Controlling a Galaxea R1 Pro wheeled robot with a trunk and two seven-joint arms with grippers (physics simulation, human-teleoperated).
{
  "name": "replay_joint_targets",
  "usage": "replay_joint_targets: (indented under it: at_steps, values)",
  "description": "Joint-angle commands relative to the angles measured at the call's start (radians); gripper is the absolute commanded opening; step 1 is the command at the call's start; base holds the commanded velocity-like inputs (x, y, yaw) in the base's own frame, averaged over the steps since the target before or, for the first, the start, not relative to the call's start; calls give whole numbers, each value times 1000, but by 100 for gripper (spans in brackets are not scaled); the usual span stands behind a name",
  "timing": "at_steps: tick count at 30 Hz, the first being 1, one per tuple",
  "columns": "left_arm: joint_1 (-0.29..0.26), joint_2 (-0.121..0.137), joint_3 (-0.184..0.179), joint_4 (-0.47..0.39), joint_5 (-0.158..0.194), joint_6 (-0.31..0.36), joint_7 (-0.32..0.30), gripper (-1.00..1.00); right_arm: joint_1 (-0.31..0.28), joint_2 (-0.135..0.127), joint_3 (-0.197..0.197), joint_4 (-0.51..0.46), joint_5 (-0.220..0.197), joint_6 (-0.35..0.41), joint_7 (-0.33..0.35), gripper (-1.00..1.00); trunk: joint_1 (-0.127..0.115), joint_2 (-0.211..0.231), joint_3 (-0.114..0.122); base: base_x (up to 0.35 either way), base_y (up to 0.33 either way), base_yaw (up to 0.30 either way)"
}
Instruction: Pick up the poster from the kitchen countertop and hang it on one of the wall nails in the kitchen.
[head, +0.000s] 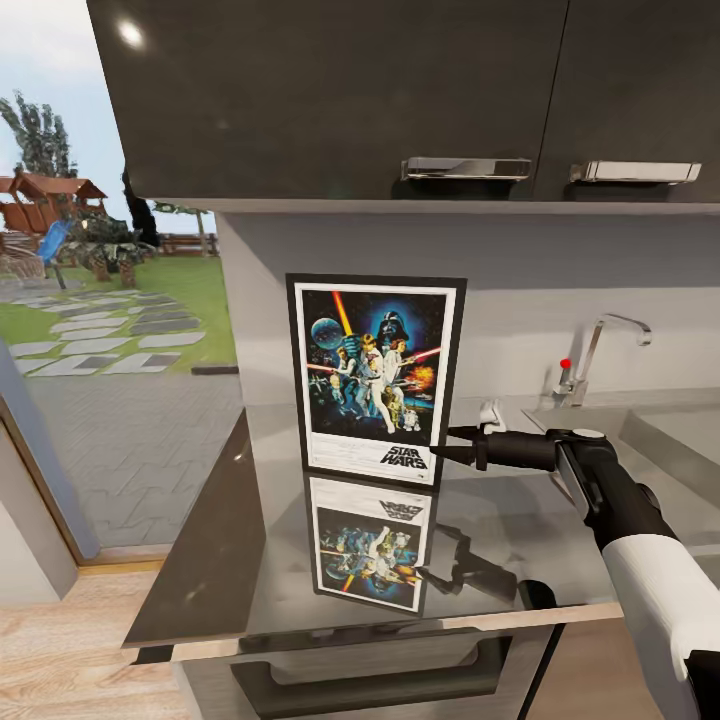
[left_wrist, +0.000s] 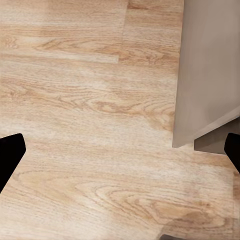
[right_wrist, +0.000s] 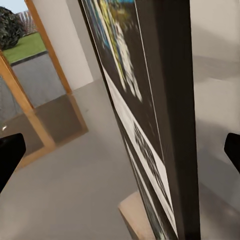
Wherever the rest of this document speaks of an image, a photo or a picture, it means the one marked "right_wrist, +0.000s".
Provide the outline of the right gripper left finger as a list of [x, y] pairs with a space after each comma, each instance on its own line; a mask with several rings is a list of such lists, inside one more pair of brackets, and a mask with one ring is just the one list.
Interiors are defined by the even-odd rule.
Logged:
[[21, 133], [0, 138], [0, 193], [26, 152]]

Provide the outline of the poster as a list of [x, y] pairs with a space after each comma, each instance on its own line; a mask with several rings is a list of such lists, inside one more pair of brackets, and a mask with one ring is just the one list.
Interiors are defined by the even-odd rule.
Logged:
[[190, 0], [78, 0], [103, 81], [171, 240], [201, 240]]

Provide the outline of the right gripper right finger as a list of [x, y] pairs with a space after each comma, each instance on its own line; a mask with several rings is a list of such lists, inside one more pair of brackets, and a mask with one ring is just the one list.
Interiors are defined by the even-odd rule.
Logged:
[[224, 151], [240, 173], [240, 135], [229, 133], [225, 141]]

